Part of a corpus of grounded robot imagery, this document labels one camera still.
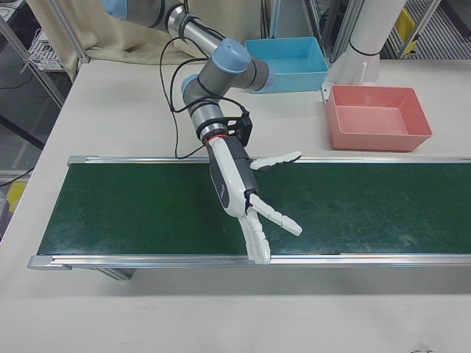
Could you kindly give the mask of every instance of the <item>robotic finger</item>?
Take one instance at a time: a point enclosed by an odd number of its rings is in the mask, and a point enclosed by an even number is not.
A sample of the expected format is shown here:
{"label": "robotic finger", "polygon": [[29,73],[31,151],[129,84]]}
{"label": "robotic finger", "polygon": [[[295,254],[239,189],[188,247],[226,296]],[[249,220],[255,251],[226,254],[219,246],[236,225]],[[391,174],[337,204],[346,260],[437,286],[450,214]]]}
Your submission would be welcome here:
{"label": "robotic finger", "polygon": [[278,164],[295,162],[300,159],[301,156],[302,153],[300,151],[296,151],[279,157],[261,158],[250,163],[250,168],[254,171],[262,171]]}
{"label": "robotic finger", "polygon": [[287,230],[288,232],[299,236],[302,233],[301,226],[293,221],[286,215],[275,211],[273,207],[266,204],[258,195],[254,193],[250,195],[249,202],[252,205],[253,209],[260,213],[263,217]]}
{"label": "robotic finger", "polygon": [[257,213],[249,207],[247,214],[239,217],[238,220],[244,233],[249,260],[255,261],[258,265],[269,264],[270,246]]}

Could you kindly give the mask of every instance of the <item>blue joint cap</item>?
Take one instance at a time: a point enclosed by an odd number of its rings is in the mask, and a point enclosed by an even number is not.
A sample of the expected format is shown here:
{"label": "blue joint cap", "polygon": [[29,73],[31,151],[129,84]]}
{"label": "blue joint cap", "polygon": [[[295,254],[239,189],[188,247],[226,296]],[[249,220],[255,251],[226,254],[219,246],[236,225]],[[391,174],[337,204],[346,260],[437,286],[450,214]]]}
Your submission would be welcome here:
{"label": "blue joint cap", "polygon": [[127,0],[100,0],[108,15],[124,21],[127,18]]}
{"label": "blue joint cap", "polygon": [[193,75],[190,75],[186,79],[183,80],[183,82],[182,82],[182,94],[185,93],[186,86],[188,86],[190,84],[190,82],[193,81],[194,79],[196,79],[197,77],[198,77],[198,75],[193,74]]}
{"label": "blue joint cap", "polygon": [[211,59],[217,68],[233,75],[245,72],[251,60],[247,49],[232,38],[224,39],[213,51]]}

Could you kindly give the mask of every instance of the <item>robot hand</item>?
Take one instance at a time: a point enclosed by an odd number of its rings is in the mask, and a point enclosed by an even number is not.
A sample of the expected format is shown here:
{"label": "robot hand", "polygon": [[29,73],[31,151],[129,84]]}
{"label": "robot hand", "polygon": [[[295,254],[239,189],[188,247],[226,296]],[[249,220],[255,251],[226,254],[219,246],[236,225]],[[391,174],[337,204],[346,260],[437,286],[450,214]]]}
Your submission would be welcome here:
{"label": "robot hand", "polygon": [[258,196],[258,186],[252,170],[294,162],[301,157],[301,153],[251,162],[239,140],[229,136],[211,138],[207,148],[211,179],[219,201],[227,214],[238,218],[249,260],[257,264],[268,264],[270,247],[258,220],[258,213],[294,235],[300,235],[302,228],[289,217],[275,211]]}

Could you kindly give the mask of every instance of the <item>floor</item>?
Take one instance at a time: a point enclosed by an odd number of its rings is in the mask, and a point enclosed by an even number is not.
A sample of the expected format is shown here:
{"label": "floor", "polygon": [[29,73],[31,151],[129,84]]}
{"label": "floor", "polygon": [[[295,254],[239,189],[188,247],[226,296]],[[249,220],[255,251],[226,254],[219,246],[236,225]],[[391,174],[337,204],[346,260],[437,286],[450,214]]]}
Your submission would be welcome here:
{"label": "floor", "polygon": [[[422,14],[428,0],[408,0],[406,9],[414,21]],[[397,31],[394,29],[389,36],[388,58],[394,59],[394,52],[402,46]],[[471,37],[463,37],[455,28],[446,12],[438,6],[425,29],[420,34],[415,54],[405,59],[410,60],[465,60],[471,59]]]}
{"label": "floor", "polygon": [[[25,21],[22,17],[18,17],[18,20]],[[27,48],[30,45],[29,40],[34,36],[34,30],[39,27],[37,25],[34,28],[34,23],[34,18],[27,21],[18,34]],[[67,96],[71,87],[67,75],[51,73],[49,76],[62,94]],[[31,71],[24,70],[20,57],[3,40],[0,45],[0,114],[46,142],[59,112],[59,107],[49,98]],[[19,175],[22,171],[33,167],[39,156],[39,149],[0,125],[0,184],[12,174]],[[8,187],[1,187],[0,191],[6,193]]]}

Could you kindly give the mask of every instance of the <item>green conveyor belt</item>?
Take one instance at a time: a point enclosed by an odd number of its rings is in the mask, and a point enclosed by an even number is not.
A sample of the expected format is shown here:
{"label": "green conveyor belt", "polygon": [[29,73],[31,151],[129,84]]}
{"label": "green conveyor belt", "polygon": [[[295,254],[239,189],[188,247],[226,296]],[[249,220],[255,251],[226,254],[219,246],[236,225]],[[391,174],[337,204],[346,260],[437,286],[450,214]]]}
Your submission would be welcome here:
{"label": "green conveyor belt", "polygon": [[[295,163],[256,172],[304,229],[261,218],[272,254],[471,254],[471,165]],[[208,165],[73,164],[38,254],[246,254]]]}

